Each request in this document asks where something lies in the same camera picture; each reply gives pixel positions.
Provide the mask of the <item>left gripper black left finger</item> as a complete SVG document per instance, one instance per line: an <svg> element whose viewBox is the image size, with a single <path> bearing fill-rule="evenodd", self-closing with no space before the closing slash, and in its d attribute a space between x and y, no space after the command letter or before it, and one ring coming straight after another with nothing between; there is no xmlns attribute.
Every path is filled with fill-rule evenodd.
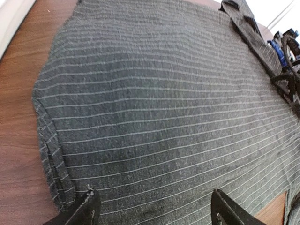
<svg viewBox="0 0 300 225"><path fill-rule="evenodd" d="M99 225L100 210L100 194L96 189L89 188L66 211L44 225Z"/></svg>

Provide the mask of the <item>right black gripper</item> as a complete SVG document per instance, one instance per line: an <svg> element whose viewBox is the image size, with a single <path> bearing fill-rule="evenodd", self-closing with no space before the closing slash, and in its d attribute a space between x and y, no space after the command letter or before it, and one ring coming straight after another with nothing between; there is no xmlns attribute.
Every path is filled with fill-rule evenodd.
<svg viewBox="0 0 300 225"><path fill-rule="evenodd" d="M300 60L292 65L287 56L287 40L292 39L290 35L283 37L284 56L288 66L282 67L282 72L270 79L277 88L278 93L291 106L293 110L300 109Z"/></svg>

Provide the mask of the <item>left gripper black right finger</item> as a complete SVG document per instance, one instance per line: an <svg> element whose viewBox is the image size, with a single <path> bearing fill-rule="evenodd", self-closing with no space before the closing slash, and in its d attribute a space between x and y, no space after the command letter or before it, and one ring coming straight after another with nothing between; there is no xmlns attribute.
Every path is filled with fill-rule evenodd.
<svg viewBox="0 0 300 225"><path fill-rule="evenodd" d="M264 225L239 206L221 189L215 189L211 195L212 225Z"/></svg>

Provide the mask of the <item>blue checked shirt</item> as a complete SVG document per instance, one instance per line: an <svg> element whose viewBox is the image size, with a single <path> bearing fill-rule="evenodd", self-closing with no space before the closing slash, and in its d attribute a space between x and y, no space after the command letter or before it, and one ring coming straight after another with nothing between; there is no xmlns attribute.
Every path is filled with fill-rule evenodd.
<svg viewBox="0 0 300 225"><path fill-rule="evenodd" d="M292 65L295 65L294 62L300 59L300 44L296 40L299 36L299 32L293 29L289 29L284 33L277 31L272 40L268 40L268 44L275 50L281 66L286 68L288 66L287 61L284 56L284 47L283 47L283 37L285 35L290 35L292 39L287 40L286 48L287 48L287 56Z"/></svg>

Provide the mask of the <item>black pinstriped long sleeve shirt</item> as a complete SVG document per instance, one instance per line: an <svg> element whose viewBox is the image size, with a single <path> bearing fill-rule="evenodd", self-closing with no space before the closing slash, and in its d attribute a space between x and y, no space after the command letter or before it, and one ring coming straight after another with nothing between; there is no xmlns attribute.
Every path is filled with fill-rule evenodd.
<svg viewBox="0 0 300 225"><path fill-rule="evenodd" d="M102 225L209 225L221 189L254 215L285 192L300 222L300 120L244 0L80 0L32 91L64 212L89 188Z"/></svg>

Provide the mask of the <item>white plastic basin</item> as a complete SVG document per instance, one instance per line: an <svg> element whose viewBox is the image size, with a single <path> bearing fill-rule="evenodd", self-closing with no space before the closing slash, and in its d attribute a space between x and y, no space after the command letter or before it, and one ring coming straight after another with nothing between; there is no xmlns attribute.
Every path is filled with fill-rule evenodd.
<svg viewBox="0 0 300 225"><path fill-rule="evenodd" d="M0 58L3 57L16 31L35 2L35 0L0 1Z"/></svg>

